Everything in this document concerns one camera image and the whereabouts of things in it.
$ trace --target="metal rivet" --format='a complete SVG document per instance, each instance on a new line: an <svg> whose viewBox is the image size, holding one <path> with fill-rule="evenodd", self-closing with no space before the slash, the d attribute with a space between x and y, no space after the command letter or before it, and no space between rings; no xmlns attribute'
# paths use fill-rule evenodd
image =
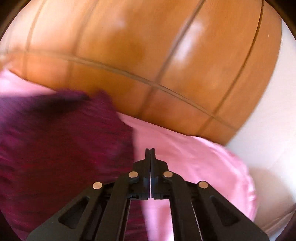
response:
<svg viewBox="0 0 296 241"><path fill-rule="evenodd" d="M102 188L103 184L100 182L96 182L93 184L93 189L100 189Z"/></svg>
<svg viewBox="0 0 296 241"><path fill-rule="evenodd" d="M200 188L207 188L209 186L209 184L207 182L205 182L205 181L202 181L202 182L198 183L198 186Z"/></svg>
<svg viewBox="0 0 296 241"><path fill-rule="evenodd" d="M166 172L163 173L163 176L164 177L172 177L173 176L173 173L170 172L170 171L166 171Z"/></svg>
<svg viewBox="0 0 296 241"><path fill-rule="evenodd" d="M130 172L130 173L128 174L128 176L129 176L130 178L135 178L135 177L138 176L138 173L135 172L135 171L132 171L132 172Z"/></svg>

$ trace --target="purple cushion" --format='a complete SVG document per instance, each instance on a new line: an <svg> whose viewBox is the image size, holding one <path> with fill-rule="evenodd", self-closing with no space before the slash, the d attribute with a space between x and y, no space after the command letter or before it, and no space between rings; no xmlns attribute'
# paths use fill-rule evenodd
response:
<svg viewBox="0 0 296 241"><path fill-rule="evenodd" d="M132 128L103 92L0 98L0 209L22 240L92 183L131 170L133 160ZM139 202L125 240L147 240Z"/></svg>

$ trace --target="wooden panel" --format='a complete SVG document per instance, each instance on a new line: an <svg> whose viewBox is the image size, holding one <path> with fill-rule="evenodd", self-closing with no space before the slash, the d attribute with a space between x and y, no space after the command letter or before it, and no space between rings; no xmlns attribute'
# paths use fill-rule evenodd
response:
<svg viewBox="0 0 296 241"><path fill-rule="evenodd" d="M94 0L50 0L37 20L30 49L71 53Z"/></svg>
<svg viewBox="0 0 296 241"><path fill-rule="evenodd" d="M15 26L10 36L9 51L25 50L31 26L42 2L43 0L30 1L15 17L12 22Z"/></svg>
<svg viewBox="0 0 296 241"><path fill-rule="evenodd" d="M161 90L154 92L140 116L141 120L186 135L196 135L208 118L204 112Z"/></svg>
<svg viewBox="0 0 296 241"><path fill-rule="evenodd" d="M6 55L6 59L8 61L7 68L21 78L24 77L24 58L24 53L8 53Z"/></svg>
<svg viewBox="0 0 296 241"><path fill-rule="evenodd" d="M69 62L59 58L27 55L27 79L52 89L65 88Z"/></svg>
<svg viewBox="0 0 296 241"><path fill-rule="evenodd" d="M240 128L257 105L274 70L281 44L281 19L264 3L254 48L237 83L217 115Z"/></svg>
<svg viewBox="0 0 296 241"><path fill-rule="evenodd" d="M236 130L212 119L199 136L212 142L225 145L235 134Z"/></svg>
<svg viewBox="0 0 296 241"><path fill-rule="evenodd" d="M0 71L3 70L4 66L6 64L6 57L5 57L5 54L2 54L0 52Z"/></svg>
<svg viewBox="0 0 296 241"><path fill-rule="evenodd" d="M134 116L138 113L151 87L104 69L74 64L70 88L83 90L89 94L103 89L112 97L119 112Z"/></svg>
<svg viewBox="0 0 296 241"><path fill-rule="evenodd" d="M100 0L78 55L153 80L200 0Z"/></svg>
<svg viewBox="0 0 296 241"><path fill-rule="evenodd" d="M261 4L261 0L206 0L161 84L213 111L247 57Z"/></svg>
<svg viewBox="0 0 296 241"><path fill-rule="evenodd" d="M10 35L13 29L13 25L11 24L6 32L4 33L3 37L0 40L0 53L5 53L8 51L8 45L10 40Z"/></svg>

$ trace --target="panel groove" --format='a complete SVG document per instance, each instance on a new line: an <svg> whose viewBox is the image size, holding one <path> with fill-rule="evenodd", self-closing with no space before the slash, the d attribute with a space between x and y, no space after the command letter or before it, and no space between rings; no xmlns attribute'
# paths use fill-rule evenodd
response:
<svg viewBox="0 0 296 241"><path fill-rule="evenodd" d="M207 128L198 134L198 136L211 140L212 142L225 145L237 130L225 126L223 123L211 119Z"/></svg>
<svg viewBox="0 0 296 241"><path fill-rule="evenodd" d="M155 88L156 90L161 90L163 92L166 92L166 93L174 96L175 98L177 98L177 99L179 99L179 100L181 100L181 101L195 107L196 109L202 111L203 113L205 113L208 116L210 116L211 118L214 118L215 120L221 122L222 124L228 126L229 128L231 128L233 130L236 130L233 126L231 126L230 124L228 124L227 122L225 122L221 118L213 116L212 113L205 110L201 106L197 105L193 101L185 98L184 96L182 96L182 95L180 95L180 94L178 94L178 93L176 93L176 92L174 92L174 91L172 91L172 90L170 90L170 89L168 89L168 88L166 88L166 87L164 87L164 86L162 86L162 85L160 85L158 83L155 83L154 81L150 81L150 80L147 80L147 79L142 78L140 76L131 74L129 72L110 67L110 66L102 64L100 62L96 62L96 61L89 60L89 59L83 59L81 57L76 57L76 56L73 56L73 55L59 54L59 53L55 53L55 52L40 51L40 50L30 50L30 51L18 51L17 50L17 51L11 51L9 53L14 53L14 54L23 53L25 55L34 54L34 55L47 56L47 57L52 57L52 58L59 58L59 59L67 60L71 64L73 64L73 63L83 64L83 65L87 65L87 66L90 66L90 67L93 67L93 68L96 68L96 69L104 69L104 70L110 71L112 73L116 73L116 74L123 75L125 77L129 77L131 79L134 79L136 81L144 83L144 84L146 84L148 86L151 86L151 87Z"/></svg>
<svg viewBox="0 0 296 241"><path fill-rule="evenodd" d="M210 124L210 122L212 121L213 117L212 118L209 118L202 126L201 128L198 130L198 133L197 135L200 135L205 129L206 127Z"/></svg>
<svg viewBox="0 0 296 241"><path fill-rule="evenodd" d="M164 64L162 65L159 73L157 74L156 78L155 78L155 83L159 83L160 80L162 79L166 69L168 68L168 65L176 51L176 49L178 48L180 42L182 41L182 39L184 38L186 32L188 31L190 25L192 24L193 20L195 19L196 15L199 13L200 9L202 8L203 4L204 4L205 0L202 0L201 2L198 3L198 5L196 6L195 10L193 11L193 14L190 16L189 20L187 21L187 23L184 25L183 30L181 30L180 35L177 37L175 43L172 46L172 49L167 57L167 59L165 60ZM152 88L150 90L150 92L147 94L146 99L143 102L143 105L140 108L139 113L137 114L137 118L140 118L140 116L142 116L143 111L145 110L145 108L147 107L148 103L150 102L153 94L155 93L155 88Z"/></svg>
<svg viewBox="0 0 296 241"><path fill-rule="evenodd" d="M239 72L237 73L236 77L234 78L233 82L231 83L231 85L229 86L227 92L225 93L225 95L223 96L223 98L221 99L221 101L219 102L218 106L215 108L215 110L213 111L213 114L215 115L219 109L221 108L221 106L224 104L225 100L227 99L227 97L229 96L230 92L233 90L235 84L237 83L244 67L246 66L246 63L248 61L248 58L253 50L253 47L254 47L254 44L255 44L255 41L257 39L257 36L258 36L258 32L259 32L259 29L260 29L260 25L261 25L261 21L262 21L262 15L263 15L263 7L264 7L264 1L265 0L262 0L262 5L261 5L261 12L260 12L260 17L259 17L259 22L258 22L258 26L257 26L257 29L256 29L256 32L255 32L255 35L254 35L254 39L253 39L253 42L251 44L251 47L250 47L250 50L246 56L246 59L243 63L243 65L241 66Z"/></svg>
<svg viewBox="0 0 296 241"><path fill-rule="evenodd" d="M255 110L274 72L282 39L282 21L264 3L260 30L253 50L234 88L216 113L235 128L240 128Z"/></svg>
<svg viewBox="0 0 296 241"><path fill-rule="evenodd" d="M43 2L41 3L37 13L36 13L36 16L34 18L34 21L31 25L31 28L30 28L30 31L29 31L29 34L28 34L28 37L27 37L27 41L26 41L26 46L25 46L25 51L28 51L29 47L30 47L30 43L31 43L31 40L32 40L32 36L33 36L33 31L34 31L34 28L35 28L35 25L37 23L37 20L38 20L38 17L41 13L41 10L43 8L43 6L45 5L45 3L47 2L47 0L43 0ZM23 77L24 79L27 78L27 54L25 52L24 54L24 59L23 59L23 70L22 70L22 73L23 73Z"/></svg>
<svg viewBox="0 0 296 241"><path fill-rule="evenodd" d="M78 49L78 46L80 44L80 41L81 41L81 38L82 38L82 35L83 35L83 32L85 30L85 26L87 25L89 19L90 19L90 16L92 15L95 7L97 6L98 2L100 0L94 0L93 4L90 6L89 10L87 11L87 13L85 14L85 17L83 18L82 20L82 23L81 23L81 27L80 29L78 30L78 34L77 34L77 39L73 45L73 49L72 49L72 54L76 56L76 52L77 52L77 49Z"/></svg>
<svg viewBox="0 0 296 241"><path fill-rule="evenodd" d="M91 14L93 13L93 11L94 11L94 9L95 9L95 7L96 7L96 5L98 4L99 1L100 0L94 0L93 4L90 6L87 13L85 14L85 17L82 20L80 29L78 30L77 38L76 38L76 40L74 42L73 49L71 51L71 53L74 56L76 56L76 52L77 52L78 46L80 44L80 41L81 41L81 38L82 38L82 35L83 35L83 32L84 32L85 26L87 25L87 23L89 21L89 18L91 16ZM68 67L68 70L67 70L67 76L66 76L66 80L65 80L65 87L66 88L69 88L69 86L70 86L70 80L71 80L72 72L73 72L73 62L71 61L69 63L69 67Z"/></svg>

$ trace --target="maroon fabric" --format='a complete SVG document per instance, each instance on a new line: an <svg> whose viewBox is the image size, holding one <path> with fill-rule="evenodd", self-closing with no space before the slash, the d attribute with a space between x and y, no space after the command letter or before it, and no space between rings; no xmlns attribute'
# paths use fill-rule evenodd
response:
<svg viewBox="0 0 296 241"><path fill-rule="evenodd" d="M0 98L0 209L22 240L92 183L131 170L133 160L132 128L103 92ZM148 240L140 202L131 204L125 240Z"/></svg>

